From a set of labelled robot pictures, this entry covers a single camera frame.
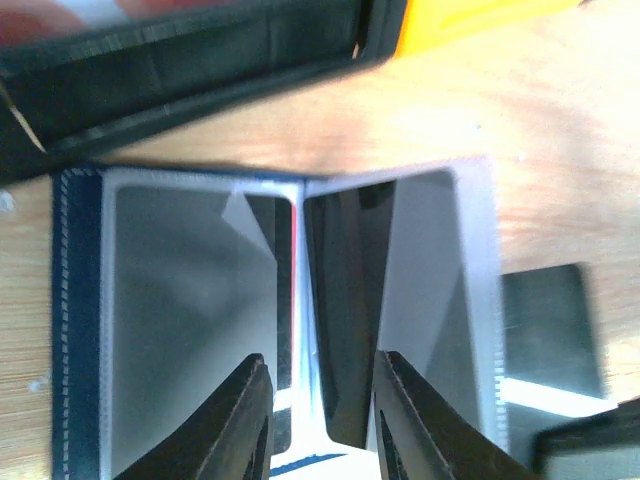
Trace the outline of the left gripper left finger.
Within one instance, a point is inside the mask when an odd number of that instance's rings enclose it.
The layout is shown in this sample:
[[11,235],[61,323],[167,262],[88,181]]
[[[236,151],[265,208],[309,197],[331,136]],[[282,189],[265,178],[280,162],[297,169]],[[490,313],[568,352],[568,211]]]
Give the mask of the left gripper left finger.
[[248,355],[171,435],[120,479],[267,479],[273,388],[262,355]]

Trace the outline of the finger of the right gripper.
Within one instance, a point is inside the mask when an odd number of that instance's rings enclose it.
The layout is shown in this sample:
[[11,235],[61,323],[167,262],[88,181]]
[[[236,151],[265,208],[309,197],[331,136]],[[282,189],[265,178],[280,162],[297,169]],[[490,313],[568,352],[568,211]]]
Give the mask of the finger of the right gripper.
[[566,264],[502,277],[506,374],[603,399],[582,270]]
[[543,479],[637,479],[639,401],[541,432],[533,470]]

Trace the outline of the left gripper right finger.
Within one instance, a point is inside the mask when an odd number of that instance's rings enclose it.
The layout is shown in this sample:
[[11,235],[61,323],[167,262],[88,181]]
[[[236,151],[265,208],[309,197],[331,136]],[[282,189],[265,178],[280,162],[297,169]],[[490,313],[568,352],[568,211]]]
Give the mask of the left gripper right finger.
[[373,394],[383,479],[537,477],[468,424],[400,353],[376,353]]

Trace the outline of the black card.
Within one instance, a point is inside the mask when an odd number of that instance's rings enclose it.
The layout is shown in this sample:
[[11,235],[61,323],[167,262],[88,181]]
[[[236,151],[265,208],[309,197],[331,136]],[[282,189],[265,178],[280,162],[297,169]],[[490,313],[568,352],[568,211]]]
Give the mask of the black card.
[[112,460],[180,426],[249,354],[291,385],[292,206],[283,198],[127,187],[116,202]]
[[330,438],[373,448],[374,356],[396,351],[471,425],[476,369],[453,178],[435,171],[304,204]]

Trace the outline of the dark blue card holder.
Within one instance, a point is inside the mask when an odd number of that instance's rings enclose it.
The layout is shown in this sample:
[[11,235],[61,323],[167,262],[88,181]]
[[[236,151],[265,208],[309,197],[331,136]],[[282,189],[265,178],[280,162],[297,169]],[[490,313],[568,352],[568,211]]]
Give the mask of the dark blue card holder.
[[120,479],[112,460],[113,298],[116,202],[127,187],[158,187],[283,198],[304,218],[305,341],[292,350],[291,385],[273,388],[274,438],[267,479],[381,477],[373,377],[373,448],[333,441],[326,428],[320,381],[304,204],[356,187],[451,174],[466,279],[480,425],[468,423],[506,454],[508,421],[500,395],[504,333],[491,175],[483,159],[325,177],[270,173],[73,168],[54,181],[52,253],[52,457],[57,479]]

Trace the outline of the red card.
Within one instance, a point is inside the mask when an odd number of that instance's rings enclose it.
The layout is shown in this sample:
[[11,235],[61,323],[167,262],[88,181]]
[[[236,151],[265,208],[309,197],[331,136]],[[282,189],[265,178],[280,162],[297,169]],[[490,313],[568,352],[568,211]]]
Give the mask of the red card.
[[304,218],[295,203],[291,205],[291,220],[292,350],[300,355],[305,341]]

